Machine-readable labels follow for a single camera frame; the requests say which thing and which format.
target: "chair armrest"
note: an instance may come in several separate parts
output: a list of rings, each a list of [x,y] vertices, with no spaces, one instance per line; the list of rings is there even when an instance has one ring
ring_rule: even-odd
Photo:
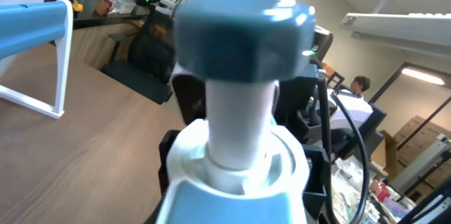
[[[110,56],[110,60],[109,60],[109,63],[112,63],[116,59],[116,55],[118,53],[121,42],[123,40],[127,39],[127,36],[123,33],[113,33],[113,34],[108,34],[108,36],[115,42],[114,48],[113,48],[113,51],[111,52],[111,56]]]

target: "white cylinder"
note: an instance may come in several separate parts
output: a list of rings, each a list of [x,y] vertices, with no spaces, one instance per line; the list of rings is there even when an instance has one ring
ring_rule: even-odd
[[[264,159],[273,97],[273,82],[206,82],[207,147],[215,163],[245,170]]]

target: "desk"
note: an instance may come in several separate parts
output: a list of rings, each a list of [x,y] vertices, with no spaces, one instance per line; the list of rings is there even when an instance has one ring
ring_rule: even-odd
[[[52,104],[54,47],[19,55],[0,84]],[[54,120],[0,99],[0,223],[143,223],[160,198],[158,144],[181,118],[76,62],[64,109]]]

